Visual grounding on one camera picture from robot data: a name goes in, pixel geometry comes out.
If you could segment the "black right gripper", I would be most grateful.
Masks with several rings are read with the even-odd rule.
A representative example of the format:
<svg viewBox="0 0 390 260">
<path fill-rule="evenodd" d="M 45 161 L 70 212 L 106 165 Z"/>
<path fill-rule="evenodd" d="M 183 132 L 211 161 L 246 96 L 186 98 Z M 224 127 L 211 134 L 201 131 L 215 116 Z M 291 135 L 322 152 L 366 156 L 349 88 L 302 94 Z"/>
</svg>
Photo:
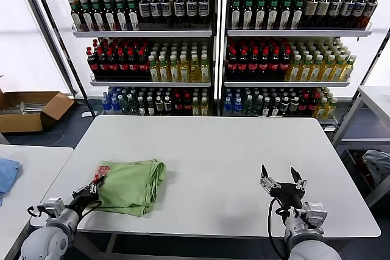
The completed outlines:
<svg viewBox="0 0 390 260">
<path fill-rule="evenodd" d="M 295 184 L 278 183 L 268 175 L 264 164 L 261 165 L 260 184 L 263 189 L 273 198 L 279 200 L 283 207 L 302 208 L 302 199 L 305 195 L 306 180 L 303 180 L 295 168 L 290 167 Z"/>
</svg>

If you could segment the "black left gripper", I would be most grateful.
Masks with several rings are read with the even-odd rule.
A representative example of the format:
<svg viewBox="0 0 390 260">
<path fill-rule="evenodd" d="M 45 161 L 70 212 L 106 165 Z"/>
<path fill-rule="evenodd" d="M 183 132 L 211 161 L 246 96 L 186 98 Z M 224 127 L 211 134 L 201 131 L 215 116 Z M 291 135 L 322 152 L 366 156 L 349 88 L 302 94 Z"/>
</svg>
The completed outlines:
<svg viewBox="0 0 390 260">
<path fill-rule="evenodd" d="M 95 178 L 89 185 L 74 191 L 71 201 L 71 209 L 74 211 L 84 211 L 88 206 L 98 201 L 99 186 L 103 184 L 103 178 Z"/>
</svg>

